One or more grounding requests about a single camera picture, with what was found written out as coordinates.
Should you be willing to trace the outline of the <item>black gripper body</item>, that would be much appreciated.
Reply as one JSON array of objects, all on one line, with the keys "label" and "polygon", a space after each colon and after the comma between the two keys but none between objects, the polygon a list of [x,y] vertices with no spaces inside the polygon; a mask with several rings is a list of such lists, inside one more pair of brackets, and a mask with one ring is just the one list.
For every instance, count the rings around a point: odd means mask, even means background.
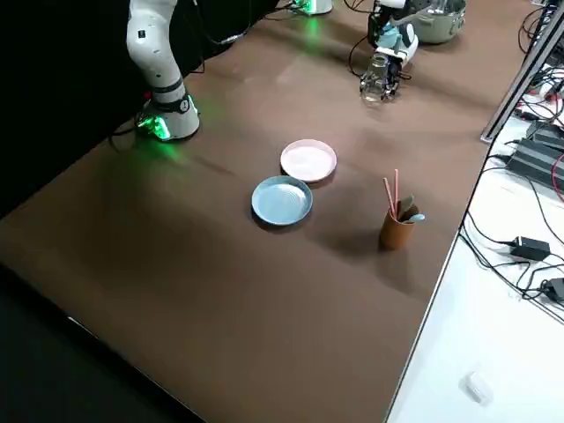
[{"label": "black gripper body", "polygon": [[387,48],[385,55],[388,57],[388,70],[386,76],[386,82],[388,84],[398,84],[402,79],[402,69],[404,66],[405,53],[401,50],[395,51],[391,48]]},{"label": "black gripper body", "polygon": [[374,4],[372,12],[377,21],[390,21],[391,19],[398,21],[410,15],[410,5],[404,4],[401,8],[397,8],[384,4]]}]

